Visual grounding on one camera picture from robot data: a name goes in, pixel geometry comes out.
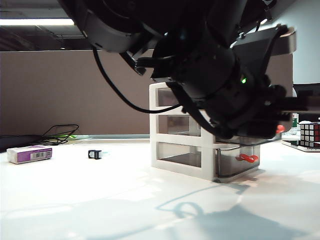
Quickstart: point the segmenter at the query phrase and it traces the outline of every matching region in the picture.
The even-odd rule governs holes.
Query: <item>barcode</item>
[[[46,157],[45,151],[30,154],[30,160],[43,159],[45,157]]]

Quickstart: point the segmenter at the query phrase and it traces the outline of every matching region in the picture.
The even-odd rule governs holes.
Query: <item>ceiling light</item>
[[[74,25],[69,18],[0,19],[0,26],[66,26]]]
[[[260,24],[262,25],[262,24],[265,24],[266,22],[268,21],[268,19],[264,19],[264,20],[262,20],[262,22],[260,22]]]

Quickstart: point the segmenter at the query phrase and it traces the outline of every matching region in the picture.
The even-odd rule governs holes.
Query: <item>white table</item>
[[[89,149],[108,151],[88,159]],[[150,167],[148,143],[0,154],[1,240],[319,240],[320,154],[261,146],[260,170],[219,184]]]

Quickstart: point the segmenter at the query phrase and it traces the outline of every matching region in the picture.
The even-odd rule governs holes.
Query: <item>drawer handle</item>
[[[254,162],[258,161],[259,157],[257,155],[248,156],[242,153],[239,156],[236,156],[235,159],[237,159],[238,161],[247,161],[253,164]]]

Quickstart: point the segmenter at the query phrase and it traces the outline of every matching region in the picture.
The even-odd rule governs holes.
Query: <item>cubicle wall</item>
[[[151,71],[140,77],[117,54],[100,55],[128,99],[148,108]],[[41,134],[56,124],[79,124],[83,135],[149,133],[149,115],[122,103],[91,51],[2,52],[0,60],[1,135]],[[273,83],[292,80],[292,55],[273,57],[267,72]]]

